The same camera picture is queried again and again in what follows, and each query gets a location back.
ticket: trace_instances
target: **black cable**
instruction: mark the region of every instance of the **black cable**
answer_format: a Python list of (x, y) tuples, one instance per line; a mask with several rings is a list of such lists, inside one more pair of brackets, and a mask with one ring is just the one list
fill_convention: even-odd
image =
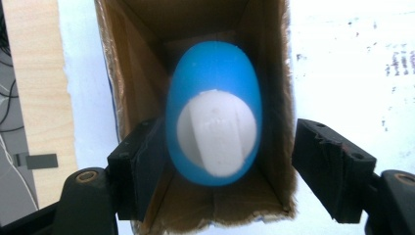
[(3, 64), (3, 65), (5, 65), (5, 66), (7, 66), (7, 67), (13, 67), (12, 65), (7, 64), (6, 62), (2, 62), (2, 61), (0, 61), (0, 64)]
[(14, 95), (9, 96), (8, 94), (5, 94), (5, 93), (3, 93), (3, 92), (1, 92), (1, 91), (0, 91), (0, 95), (1, 95), (1, 96), (3, 96), (3, 97), (6, 97), (6, 98), (19, 98), (19, 96), (18, 96), (18, 95), (16, 95), (16, 96), (14, 96)]
[[(15, 87), (16, 84), (16, 80), (13, 81), (12, 86), (10, 87), (9, 90), (9, 97), (12, 96), (12, 92), (13, 92), (13, 88)], [(12, 99), (8, 99), (7, 100), (7, 109), (6, 109), (6, 114), (3, 115), (3, 118), (0, 120), (0, 125), (3, 124), (3, 122), (6, 120), (6, 117), (9, 115), (9, 111), (10, 111), (10, 104), (12, 103)]]
[(10, 53), (9, 37), (7, 35), (4, 14), (0, 15), (0, 50), (2, 50), (9, 57), (12, 57), (12, 54)]
[(24, 125), (22, 125), (22, 126), (20, 126), (18, 128), (7, 129), (7, 130), (1, 130), (0, 129), (0, 133), (13, 132), (13, 131), (20, 130), (20, 129), (23, 129), (23, 128), (24, 128)]

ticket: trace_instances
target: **wooden board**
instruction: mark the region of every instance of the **wooden board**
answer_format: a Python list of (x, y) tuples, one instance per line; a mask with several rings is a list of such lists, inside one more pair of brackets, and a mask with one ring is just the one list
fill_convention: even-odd
[(66, 178), (77, 170), (58, 2), (4, 0), (3, 7), (29, 153), (58, 155), (58, 168), (33, 171), (44, 208), (59, 200)]

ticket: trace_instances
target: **cardboard box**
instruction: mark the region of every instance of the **cardboard box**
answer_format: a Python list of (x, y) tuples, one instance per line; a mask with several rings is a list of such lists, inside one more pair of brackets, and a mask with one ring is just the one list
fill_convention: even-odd
[(285, 0), (96, 0), (96, 6), (120, 139), (141, 121), (163, 116), (172, 72), (198, 42), (239, 46), (255, 67), (262, 95), (261, 147), (247, 175), (205, 187), (173, 173), (161, 200), (150, 204), (152, 214), (135, 222), (138, 233), (294, 217)]

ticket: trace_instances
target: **bolt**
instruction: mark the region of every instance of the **bolt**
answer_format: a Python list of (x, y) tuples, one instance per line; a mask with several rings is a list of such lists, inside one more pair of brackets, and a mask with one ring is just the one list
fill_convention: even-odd
[(87, 182), (94, 180), (97, 177), (97, 175), (98, 175), (97, 171), (93, 171), (93, 170), (83, 171), (76, 177), (76, 181), (78, 183), (87, 183)]
[(397, 173), (394, 175), (394, 177), (404, 184), (415, 186), (415, 178), (410, 175)]

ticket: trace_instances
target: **plastic egg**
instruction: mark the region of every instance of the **plastic egg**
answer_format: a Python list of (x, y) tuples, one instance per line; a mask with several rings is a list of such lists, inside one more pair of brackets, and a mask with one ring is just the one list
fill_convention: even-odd
[(254, 68), (237, 46), (199, 43), (180, 59), (166, 108), (171, 159), (190, 181), (218, 186), (251, 167), (262, 125)]

